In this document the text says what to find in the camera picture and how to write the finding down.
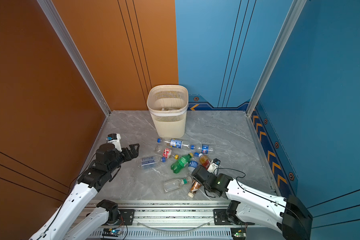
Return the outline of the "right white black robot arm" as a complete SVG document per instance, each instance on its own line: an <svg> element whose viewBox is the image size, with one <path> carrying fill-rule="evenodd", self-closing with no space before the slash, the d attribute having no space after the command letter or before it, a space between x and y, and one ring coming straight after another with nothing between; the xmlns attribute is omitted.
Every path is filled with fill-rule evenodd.
<svg viewBox="0 0 360 240"><path fill-rule="evenodd" d="M230 200L226 210L230 223L253 223L282 234L286 240L309 240L313 216L294 195L274 196L234 179L226 174L214 175L198 166L192 177L214 197Z"/></svg>

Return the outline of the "brown tea bottle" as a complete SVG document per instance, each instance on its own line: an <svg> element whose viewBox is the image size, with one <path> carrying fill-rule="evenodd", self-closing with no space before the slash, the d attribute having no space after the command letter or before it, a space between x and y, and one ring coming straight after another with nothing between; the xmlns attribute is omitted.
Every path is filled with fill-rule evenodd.
<svg viewBox="0 0 360 240"><path fill-rule="evenodd" d="M196 192L200 189L200 187L202 186L202 184L200 184L198 181L194 180L193 184L191 186L190 191L188 192L188 196L190 198L194 198Z"/></svg>

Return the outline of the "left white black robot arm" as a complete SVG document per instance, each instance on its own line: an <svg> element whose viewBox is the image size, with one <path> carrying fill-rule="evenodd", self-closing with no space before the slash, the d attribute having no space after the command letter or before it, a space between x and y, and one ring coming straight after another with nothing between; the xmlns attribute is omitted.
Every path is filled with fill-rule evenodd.
<svg viewBox="0 0 360 240"><path fill-rule="evenodd" d="M139 156L139 144L117 149L114 144L102 144L95 159L78 177L76 185L64 203L51 218L31 236L32 240L85 240L94 230L104 224L116 224L121 220L118 204L102 200L96 208L75 227L72 226L87 204L111 182L121 165Z"/></svg>

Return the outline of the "clear bottle pale blue label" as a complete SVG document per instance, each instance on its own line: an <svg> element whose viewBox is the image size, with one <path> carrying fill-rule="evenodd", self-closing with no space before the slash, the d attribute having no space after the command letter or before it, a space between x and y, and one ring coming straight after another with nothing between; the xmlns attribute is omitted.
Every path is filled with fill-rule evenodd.
<svg viewBox="0 0 360 240"><path fill-rule="evenodd" d="M159 168L166 162L167 160L165 157L161 157L161 156L146 157L141 159L139 167L141 169Z"/></svg>

